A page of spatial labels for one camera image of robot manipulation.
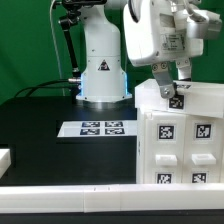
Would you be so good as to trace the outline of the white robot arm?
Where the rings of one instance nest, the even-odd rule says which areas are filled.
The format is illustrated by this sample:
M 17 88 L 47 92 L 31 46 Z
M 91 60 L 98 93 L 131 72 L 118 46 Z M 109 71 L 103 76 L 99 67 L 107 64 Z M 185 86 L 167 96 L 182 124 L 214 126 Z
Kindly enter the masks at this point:
M 194 0 L 122 0 L 123 30 L 108 21 L 102 5 L 81 9 L 87 65 L 81 74 L 79 100 L 115 103 L 129 99 L 121 67 L 120 36 L 125 36 L 132 65 L 152 68 L 163 98 L 175 95 L 169 73 L 172 61 L 202 54 L 203 41 L 187 36 L 186 22 L 198 10 Z

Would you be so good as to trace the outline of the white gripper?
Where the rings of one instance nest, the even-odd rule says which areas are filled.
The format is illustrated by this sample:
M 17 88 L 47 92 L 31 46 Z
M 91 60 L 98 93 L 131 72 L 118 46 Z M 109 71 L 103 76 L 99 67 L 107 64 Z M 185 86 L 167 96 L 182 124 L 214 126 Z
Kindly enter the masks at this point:
M 177 60 L 178 79 L 190 80 L 189 58 L 203 53 L 203 40 L 187 36 L 186 13 L 173 12 L 173 6 L 172 0 L 128 0 L 123 10 L 129 60 L 135 67 L 153 64 L 152 74 L 164 99 L 176 94 L 167 62 Z

